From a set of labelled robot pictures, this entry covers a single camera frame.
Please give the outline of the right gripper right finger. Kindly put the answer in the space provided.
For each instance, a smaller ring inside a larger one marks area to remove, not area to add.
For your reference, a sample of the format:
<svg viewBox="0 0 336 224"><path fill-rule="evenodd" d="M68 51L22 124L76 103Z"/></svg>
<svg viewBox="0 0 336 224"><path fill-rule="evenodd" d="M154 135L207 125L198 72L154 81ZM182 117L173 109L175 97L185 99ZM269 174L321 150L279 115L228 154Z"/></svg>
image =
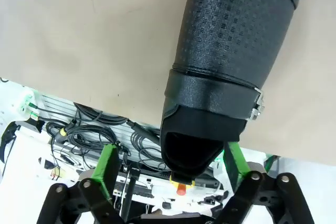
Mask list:
<svg viewBox="0 0 336 224"><path fill-rule="evenodd" d="M273 223L314 223L294 174L252 170L237 142L224 144L223 160L234 194L215 223L243 223L254 205L265 206Z"/></svg>

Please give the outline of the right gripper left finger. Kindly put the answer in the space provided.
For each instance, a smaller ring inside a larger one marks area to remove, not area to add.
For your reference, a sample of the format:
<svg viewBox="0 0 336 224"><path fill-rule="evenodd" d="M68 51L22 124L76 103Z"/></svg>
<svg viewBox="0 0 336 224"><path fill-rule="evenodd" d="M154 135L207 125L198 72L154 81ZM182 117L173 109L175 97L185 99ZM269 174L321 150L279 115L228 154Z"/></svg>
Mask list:
<svg viewBox="0 0 336 224"><path fill-rule="evenodd" d="M96 223L124 223L112 203L120 169L115 145L105 145L91 177L68 187L53 184L45 198L37 223L78 223L81 214L92 213Z"/></svg>

